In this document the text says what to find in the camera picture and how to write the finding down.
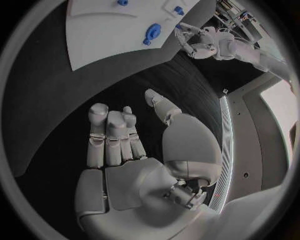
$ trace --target black floor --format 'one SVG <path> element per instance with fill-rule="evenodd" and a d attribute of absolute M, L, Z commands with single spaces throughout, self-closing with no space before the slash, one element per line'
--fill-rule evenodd
<path fill-rule="evenodd" d="M 144 100 L 152 88 L 202 121 L 222 144 L 219 98 L 206 78 L 185 54 L 149 68 L 109 87 L 69 115 L 39 148 L 27 172 L 17 182 L 37 212 L 69 239 L 85 239 L 77 225 L 74 194 L 86 167 L 90 123 L 89 107 L 105 103 L 110 110 L 131 106 L 147 155 L 162 160 L 162 133 L 166 126 Z"/>

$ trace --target white surface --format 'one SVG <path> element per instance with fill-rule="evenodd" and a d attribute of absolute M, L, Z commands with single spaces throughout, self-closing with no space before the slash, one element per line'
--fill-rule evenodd
<path fill-rule="evenodd" d="M 284 80 L 263 91 L 260 96 L 270 108 L 277 121 L 284 139 L 287 159 L 290 165 L 293 159 L 290 130 L 298 120 L 296 96 L 292 93 L 290 85 Z"/>
<path fill-rule="evenodd" d="M 73 70 L 97 60 L 137 50 L 161 48 L 176 24 L 199 0 L 70 0 L 66 16 L 66 41 Z M 149 26 L 161 25 L 160 35 L 144 45 Z"/>

